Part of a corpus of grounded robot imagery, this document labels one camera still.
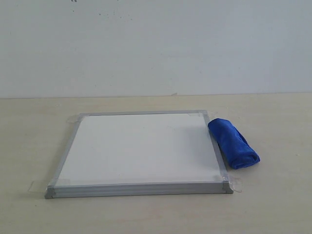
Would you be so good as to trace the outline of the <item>blue cloth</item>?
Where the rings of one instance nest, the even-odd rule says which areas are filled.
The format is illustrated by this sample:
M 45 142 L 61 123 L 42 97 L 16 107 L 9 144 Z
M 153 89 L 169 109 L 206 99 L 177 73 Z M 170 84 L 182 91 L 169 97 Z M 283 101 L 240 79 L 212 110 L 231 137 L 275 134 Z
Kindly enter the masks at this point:
M 246 168 L 260 162 L 259 155 L 230 121 L 216 118 L 208 123 L 208 129 L 232 169 Z

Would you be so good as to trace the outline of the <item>white board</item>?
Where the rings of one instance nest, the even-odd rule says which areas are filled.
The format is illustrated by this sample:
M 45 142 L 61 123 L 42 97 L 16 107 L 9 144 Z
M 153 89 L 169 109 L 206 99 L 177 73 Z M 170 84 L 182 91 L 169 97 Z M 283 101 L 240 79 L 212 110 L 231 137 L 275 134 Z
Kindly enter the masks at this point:
M 83 113 L 74 123 L 46 199 L 226 194 L 228 175 L 207 116 L 189 111 Z

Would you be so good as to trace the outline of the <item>clear tape back right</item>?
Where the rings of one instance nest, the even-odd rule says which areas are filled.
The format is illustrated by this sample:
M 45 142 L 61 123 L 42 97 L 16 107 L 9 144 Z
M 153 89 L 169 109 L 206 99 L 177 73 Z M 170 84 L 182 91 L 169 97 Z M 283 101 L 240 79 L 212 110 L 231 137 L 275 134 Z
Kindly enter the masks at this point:
M 214 119 L 218 116 L 218 112 L 211 112 L 207 110 L 191 110 L 187 114 L 189 116 L 207 116 L 209 119 Z

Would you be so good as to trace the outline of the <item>clear tape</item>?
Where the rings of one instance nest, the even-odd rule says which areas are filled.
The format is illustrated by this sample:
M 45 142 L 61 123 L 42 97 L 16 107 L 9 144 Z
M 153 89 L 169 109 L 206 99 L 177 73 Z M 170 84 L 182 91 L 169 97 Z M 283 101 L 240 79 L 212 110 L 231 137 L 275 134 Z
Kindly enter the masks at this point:
M 211 112 L 207 110 L 191 110 L 187 114 L 189 116 L 207 116 L 209 119 L 214 119 L 218 116 L 218 112 Z
M 69 179 L 51 179 L 48 180 L 34 180 L 31 182 L 28 192 L 30 193 L 44 193 L 48 190 L 48 188 L 55 186 L 69 186 L 71 185 L 71 181 Z
M 67 118 L 66 123 L 76 123 L 81 122 L 83 120 L 84 116 L 82 115 L 73 115 Z
M 234 192 L 241 193 L 243 188 L 242 180 L 231 175 L 219 175 L 214 177 L 215 181 L 220 182 L 222 190 L 226 194 L 233 194 Z

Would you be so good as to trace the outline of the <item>clear tape back left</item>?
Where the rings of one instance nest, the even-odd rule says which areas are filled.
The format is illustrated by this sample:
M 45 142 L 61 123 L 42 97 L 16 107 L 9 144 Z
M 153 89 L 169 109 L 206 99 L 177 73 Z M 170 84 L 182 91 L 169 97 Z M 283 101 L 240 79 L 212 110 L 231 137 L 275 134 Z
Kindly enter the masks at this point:
M 76 123 L 81 122 L 83 120 L 84 116 L 82 115 L 73 115 L 67 118 L 66 123 Z

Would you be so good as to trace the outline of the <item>clear tape front right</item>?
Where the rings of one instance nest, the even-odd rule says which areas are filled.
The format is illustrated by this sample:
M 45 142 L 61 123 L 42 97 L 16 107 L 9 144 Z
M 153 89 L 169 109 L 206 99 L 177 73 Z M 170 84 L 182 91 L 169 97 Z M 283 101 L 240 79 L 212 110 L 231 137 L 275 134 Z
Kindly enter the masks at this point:
M 219 175 L 214 177 L 215 181 L 220 182 L 222 190 L 226 194 L 233 194 L 234 192 L 241 193 L 243 188 L 242 180 L 231 175 Z

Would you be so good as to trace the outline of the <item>clear tape front left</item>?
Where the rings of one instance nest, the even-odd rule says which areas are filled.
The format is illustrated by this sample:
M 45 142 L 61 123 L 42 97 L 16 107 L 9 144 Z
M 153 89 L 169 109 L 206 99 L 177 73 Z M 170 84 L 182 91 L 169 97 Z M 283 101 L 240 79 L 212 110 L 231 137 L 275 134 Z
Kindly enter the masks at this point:
M 71 185 L 71 181 L 69 179 L 51 179 L 48 180 L 34 180 L 31 182 L 28 192 L 30 193 L 44 193 L 48 190 L 48 188 L 55 186 L 69 186 Z

